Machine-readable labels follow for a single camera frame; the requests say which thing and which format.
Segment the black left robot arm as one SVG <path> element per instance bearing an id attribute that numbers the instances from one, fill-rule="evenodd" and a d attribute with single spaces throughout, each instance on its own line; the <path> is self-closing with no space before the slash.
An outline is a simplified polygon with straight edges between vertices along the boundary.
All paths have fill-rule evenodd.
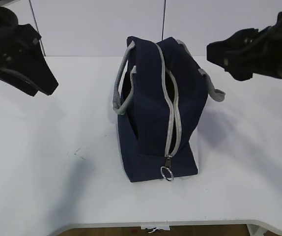
<path id="1" fill-rule="evenodd" d="M 30 96 L 39 91 L 51 95 L 58 87 L 40 40 L 31 24 L 20 25 L 17 15 L 0 2 L 0 80 Z"/>

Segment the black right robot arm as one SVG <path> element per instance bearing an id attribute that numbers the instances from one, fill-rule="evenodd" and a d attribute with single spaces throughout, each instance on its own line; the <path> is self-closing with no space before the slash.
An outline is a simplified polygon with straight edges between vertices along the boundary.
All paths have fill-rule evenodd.
<path id="1" fill-rule="evenodd" d="M 282 12 L 275 25 L 239 30 L 226 40 L 208 44 L 206 51 L 209 62 L 237 81 L 254 74 L 282 79 Z"/>

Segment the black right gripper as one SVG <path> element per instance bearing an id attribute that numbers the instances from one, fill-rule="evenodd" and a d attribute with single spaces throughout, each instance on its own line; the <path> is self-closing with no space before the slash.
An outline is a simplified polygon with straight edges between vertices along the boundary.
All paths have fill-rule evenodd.
<path id="1" fill-rule="evenodd" d="M 233 79 L 246 81 L 256 74 L 267 75 L 282 79 L 282 12 L 278 13 L 275 25 L 264 29 L 250 47 L 254 55 L 250 58 L 251 69 L 244 64 L 225 64 L 227 52 L 238 51 L 246 46 L 251 38 L 256 36 L 259 29 L 242 29 L 228 39 L 212 42 L 206 47 L 207 60 L 215 65 L 224 67 Z"/>

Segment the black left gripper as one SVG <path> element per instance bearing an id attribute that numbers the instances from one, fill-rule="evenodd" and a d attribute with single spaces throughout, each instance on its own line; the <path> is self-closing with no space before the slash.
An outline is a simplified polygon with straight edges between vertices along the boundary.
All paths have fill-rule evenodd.
<path id="1" fill-rule="evenodd" d="M 35 96 L 38 91 L 46 95 L 54 93 L 58 81 L 46 63 L 40 39 L 41 35 L 30 24 L 0 24 L 0 68 L 18 68 L 37 89 L 27 80 L 3 71 L 0 71 L 0 81 L 30 96 Z"/>

